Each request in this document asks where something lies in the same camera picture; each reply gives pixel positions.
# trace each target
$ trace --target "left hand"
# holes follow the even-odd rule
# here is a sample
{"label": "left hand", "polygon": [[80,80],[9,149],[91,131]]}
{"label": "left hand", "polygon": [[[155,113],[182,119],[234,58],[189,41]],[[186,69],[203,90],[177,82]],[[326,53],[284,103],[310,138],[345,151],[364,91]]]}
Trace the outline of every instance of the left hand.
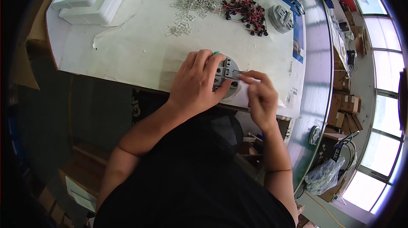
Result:
{"label": "left hand", "polygon": [[229,92],[231,79],[213,92],[215,73],[225,56],[212,54],[208,49],[190,52],[174,78],[167,103],[186,120],[215,106]]}

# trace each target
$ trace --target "window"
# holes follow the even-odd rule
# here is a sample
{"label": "window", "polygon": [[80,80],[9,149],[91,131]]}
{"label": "window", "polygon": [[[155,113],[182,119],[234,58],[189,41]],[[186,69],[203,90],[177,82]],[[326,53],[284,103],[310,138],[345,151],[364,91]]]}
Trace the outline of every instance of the window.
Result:
{"label": "window", "polygon": [[357,0],[363,14],[387,14],[380,0]]}
{"label": "window", "polygon": [[404,69],[401,53],[373,51],[377,88],[398,93],[400,72]]}
{"label": "window", "polygon": [[401,51],[400,41],[391,19],[369,17],[364,21],[373,48]]}
{"label": "window", "polygon": [[400,142],[372,132],[361,165],[389,176],[397,158]]}
{"label": "window", "polygon": [[357,171],[343,197],[352,204],[370,211],[384,188],[384,182]]}
{"label": "window", "polygon": [[401,137],[397,99],[377,95],[373,129]]}
{"label": "window", "polygon": [[356,3],[370,37],[376,103],[367,147],[343,197],[361,209],[378,214],[408,155],[403,148],[397,100],[404,60],[393,21],[381,0],[356,0]]}

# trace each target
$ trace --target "desk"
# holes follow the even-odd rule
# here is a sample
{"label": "desk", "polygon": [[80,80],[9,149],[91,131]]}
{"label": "desk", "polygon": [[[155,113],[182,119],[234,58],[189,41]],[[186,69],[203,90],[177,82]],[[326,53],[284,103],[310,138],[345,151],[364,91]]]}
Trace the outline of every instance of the desk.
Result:
{"label": "desk", "polygon": [[[296,119],[288,143],[295,192],[313,163],[330,107],[334,50],[324,5],[323,0],[303,2],[308,56],[300,107],[302,118]],[[322,129],[317,145],[309,144],[310,129],[314,125]]]}
{"label": "desk", "polygon": [[[108,30],[99,25],[71,25],[48,8],[47,31],[57,68],[169,92],[187,53],[205,47],[231,57],[240,70],[268,74],[281,100],[278,115],[299,117],[306,50],[304,17],[295,17],[297,27],[286,34],[278,33],[267,19],[269,36],[253,37],[241,24],[208,14],[190,24],[193,33],[189,36],[166,37],[162,28],[174,24],[175,10],[169,7],[174,1],[124,0],[122,4],[128,7],[121,5],[118,14],[129,13],[129,4],[133,4],[137,8],[134,16]],[[261,2],[265,9],[274,4],[290,9],[287,0]],[[298,52],[293,52],[294,38]],[[246,87],[242,84],[237,95],[222,103],[247,110]]]}

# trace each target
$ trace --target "right hand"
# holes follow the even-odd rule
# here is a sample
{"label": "right hand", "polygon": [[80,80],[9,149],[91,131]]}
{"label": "right hand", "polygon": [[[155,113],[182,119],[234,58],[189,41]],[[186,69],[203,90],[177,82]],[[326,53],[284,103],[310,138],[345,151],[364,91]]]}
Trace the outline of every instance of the right hand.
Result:
{"label": "right hand", "polygon": [[254,123],[267,132],[276,123],[276,111],[278,109],[278,92],[271,80],[264,73],[257,71],[243,72],[239,79],[249,84],[248,107]]}

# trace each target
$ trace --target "floor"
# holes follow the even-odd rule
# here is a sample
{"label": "floor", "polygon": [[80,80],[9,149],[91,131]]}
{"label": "floor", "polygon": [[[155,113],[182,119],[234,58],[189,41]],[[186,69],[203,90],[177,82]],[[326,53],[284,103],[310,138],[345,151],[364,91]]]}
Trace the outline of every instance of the floor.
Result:
{"label": "floor", "polygon": [[[31,66],[40,90],[18,88],[18,129],[25,158],[80,227],[88,210],[68,197],[58,176],[58,168],[71,155],[69,119],[73,137],[113,149],[131,127],[132,86],[59,72],[47,58],[35,58]],[[245,134],[260,132],[249,113],[238,112],[237,118]]]}

